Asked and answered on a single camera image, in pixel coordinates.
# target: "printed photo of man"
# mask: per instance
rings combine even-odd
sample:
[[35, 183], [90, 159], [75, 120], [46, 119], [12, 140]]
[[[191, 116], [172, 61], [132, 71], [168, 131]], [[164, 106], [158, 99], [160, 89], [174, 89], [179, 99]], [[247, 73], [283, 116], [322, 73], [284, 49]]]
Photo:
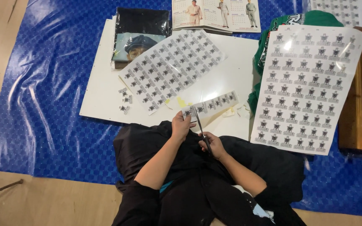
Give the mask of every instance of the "printed photo of man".
[[223, 2], [224, 0], [220, 0], [218, 9], [221, 10], [222, 20], [223, 20], [223, 27], [229, 28], [229, 23], [227, 22], [227, 15], [229, 15], [229, 8], [227, 7], [226, 3]]
[[254, 27], [254, 24], [255, 24], [255, 27], [258, 27], [256, 25], [256, 20], [255, 20], [256, 7], [255, 7], [254, 3], [251, 3], [251, 0], [248, 0], [248, 4], [245, 8], [245, 12], [248, 15], [249, 22], [251, 23], [251, 27]]
[[196, 0], [192, 0], [192, 5], [188, 6], [186, 13], [189, 15], [191, 26], [199, 26], [200, 20], [203, 19], [201, 7], [196, 5]]
[[128, 61], [133, 61], [140, 54], [152, 48], [157, 42], [147, 36], [139, 35], [135, 38], [130, 38], [125, 45], [125, 52], [127, 52]]

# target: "scissors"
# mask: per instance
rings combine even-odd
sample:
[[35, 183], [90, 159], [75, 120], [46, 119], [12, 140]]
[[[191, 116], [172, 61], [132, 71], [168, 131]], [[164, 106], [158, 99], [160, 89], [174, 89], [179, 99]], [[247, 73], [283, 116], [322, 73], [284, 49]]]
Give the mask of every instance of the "scissors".
[[213, 152], [212, 152], [212, 149], [210, 148], [209, 139], [208, 139], [208, 137], [206, 137], [206, 136], [204, 135], [204, 131], [202, 130], [201, 121], [199, 120], [198, 112], [197, 112], [197, 110], [196, 110], [195, 107], [194, 107], [194, 111], [195, 111], [195, 115], [196, 115], [196, 120], [198, 121], [199, 128], [201, 129], [201, 132], [202, 132], [202, 136], [203, 136], [203, 139], [202, 139], [202, 140], [206, 143], [206, 146], [208, 147], [209, 155], [210, 155], [211, 157], [213, 157]]

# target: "cap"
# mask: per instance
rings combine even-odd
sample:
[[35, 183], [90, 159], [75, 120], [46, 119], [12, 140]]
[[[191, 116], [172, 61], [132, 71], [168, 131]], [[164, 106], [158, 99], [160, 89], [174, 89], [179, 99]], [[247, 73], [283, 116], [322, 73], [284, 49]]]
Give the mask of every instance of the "cap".
[[127, 42], [127, 44], [125, 45], [125, 52], [129, 53], [129, 51], [131, 50], [131, 47], [133, 45], [143, 45], [146, 46], [147, 48], [151, 48], [153, 47], [155, 44], [157, 44], [157, 42], [149, 37], [146, 37], [144, 35], [139, 35], [135, 38], [130, 38]]

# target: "wooden floor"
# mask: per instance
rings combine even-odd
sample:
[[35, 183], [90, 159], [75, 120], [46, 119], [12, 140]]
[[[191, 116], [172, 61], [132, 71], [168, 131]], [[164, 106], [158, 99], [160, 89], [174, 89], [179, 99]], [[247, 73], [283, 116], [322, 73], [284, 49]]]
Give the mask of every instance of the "wooden floor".
[[[27, 0], [0, 0], [0, 90]], [[0, 192], [0, 226], [110, 225], [121, 194], [112, 185], [0, 172], [0, 187], [23, 178], [21, 185]], [[309, 226], [362, 225], [362, 217], [297, 210]]]

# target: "blue plastic sheet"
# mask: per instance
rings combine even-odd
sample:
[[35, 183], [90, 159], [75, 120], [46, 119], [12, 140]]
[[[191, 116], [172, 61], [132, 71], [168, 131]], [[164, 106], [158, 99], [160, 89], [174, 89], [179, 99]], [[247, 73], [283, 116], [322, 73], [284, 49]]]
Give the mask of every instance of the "blue plastic sheet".
[[[262, 30], [302, 11], [295, 0], [258, 5]], [[0, 93], [0, 171], [103, 184], [122, 179], [112, 144], [121, 124], [79, 116], [105, 20], [118, 6], [171, 10], [171, 1], [29, 1]], [[337, 134], [329, 156], [314, 157], [310, 169], [295, 208], [362, 215], [362, 159], [346, 162]]]

